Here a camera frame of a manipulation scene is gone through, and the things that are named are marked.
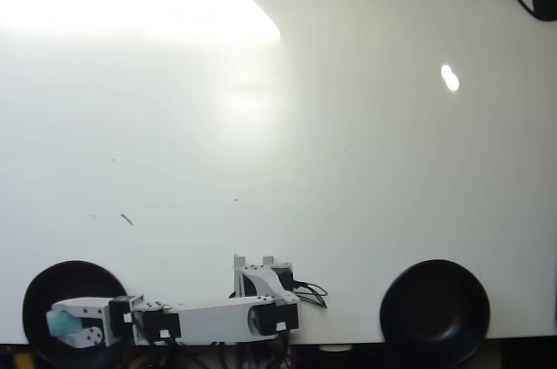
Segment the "robotic arm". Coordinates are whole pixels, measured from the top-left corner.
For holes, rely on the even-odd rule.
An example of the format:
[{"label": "robotic arm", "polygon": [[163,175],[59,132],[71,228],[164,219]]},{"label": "robotic arm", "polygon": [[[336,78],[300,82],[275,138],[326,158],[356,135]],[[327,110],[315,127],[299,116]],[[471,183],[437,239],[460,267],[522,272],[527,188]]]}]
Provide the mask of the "robotic arm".
[{"label": "robotic arm", "polygon": [[[66,299],[52,305],[47,320],[51,336],[80,349],[112,346],[129,337],[138,346],[274,339],[300,327],[300,300],[292,284],[290,263],[275,264],[273,257],[265,257],[262,265],[246,265],[244,257],[235,256],[234,298],[177,308],[143,295]],[[61,318],[88,324],[77,332],[60,332],[52,321]]]}]

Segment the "blue sponge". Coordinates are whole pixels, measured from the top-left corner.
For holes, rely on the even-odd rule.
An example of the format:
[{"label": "blue sponge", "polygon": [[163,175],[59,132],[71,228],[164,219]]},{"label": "blue sponge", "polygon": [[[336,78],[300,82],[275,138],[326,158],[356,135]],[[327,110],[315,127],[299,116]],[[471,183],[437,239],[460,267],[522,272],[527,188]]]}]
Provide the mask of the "blue sponge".
[{"label": "blue sponge", "polygon": [[81,332],[84,329],[81,319],[66,311],[46,313],[46,324],[52,337],[66,336]]}]

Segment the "white table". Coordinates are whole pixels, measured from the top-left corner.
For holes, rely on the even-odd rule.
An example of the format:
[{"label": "white table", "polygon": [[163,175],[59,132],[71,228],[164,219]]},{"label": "white table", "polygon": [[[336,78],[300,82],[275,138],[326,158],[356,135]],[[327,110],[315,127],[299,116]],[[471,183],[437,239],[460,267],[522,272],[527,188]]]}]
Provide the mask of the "white table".
[{"label": "white table", "polygon": [[228,296],[234,253],[329,290],[298,343],[381,341],[386,289],[430,258],[481,280],[490,337],[555,334],[557,24],[514,0],[255,2],[280,40],[2,27],[0,343],[57,262],[176,303]]}]

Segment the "black cable bundle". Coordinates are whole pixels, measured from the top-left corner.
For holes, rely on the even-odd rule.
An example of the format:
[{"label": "black cable bundle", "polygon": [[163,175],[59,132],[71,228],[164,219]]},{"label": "black cable bundle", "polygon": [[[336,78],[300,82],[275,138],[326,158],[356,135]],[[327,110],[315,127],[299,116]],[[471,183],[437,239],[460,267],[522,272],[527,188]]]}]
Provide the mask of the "black cable bundle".
[{"label": "black cable bundle", "polygon": [[[293,285],[294,285],[294,291],[293,292],[302,301],[307,302],[308,304],[313,304],[315,306],[318,306],[319,308],[323,308],[324,310],[327,309],[327,304],[326,304],[325,300],[323,299],[323,297],[326,297],[327,295],[329,295],[329,292],[327,292],[321,286],[315,285],[315,284],[310,284],[308,282],[302,282],[300,280],[294,280]],[[305,289],[308,292],[296,291],[297,289]]]}]

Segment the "black bowl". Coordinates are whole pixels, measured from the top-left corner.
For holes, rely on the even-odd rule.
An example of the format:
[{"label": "black bowl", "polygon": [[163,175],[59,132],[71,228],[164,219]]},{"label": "black bowl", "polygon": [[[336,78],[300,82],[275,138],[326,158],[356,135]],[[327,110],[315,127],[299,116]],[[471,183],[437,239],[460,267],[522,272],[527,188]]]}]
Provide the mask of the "black bowl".
[{"label": "black bowl", "polygon": [[125,289],[100,266],[81,261],[54,265],[36,276],[27,288],[23,299],[25,335],[37,354],[55,367],[100,369],[109,366],[121,353],[123,341],[111,347],[100,344],[75,349],[50,336],[46,313],[52,304],[64,299],[114,298],[120,295],[125,295]]},{"label": "black bowl", "polygon": [[486,337],[490,305],[481,282],[447,260],[400,275],[381,304],[385,342],[402,366],[441,369],[470,357]]}]

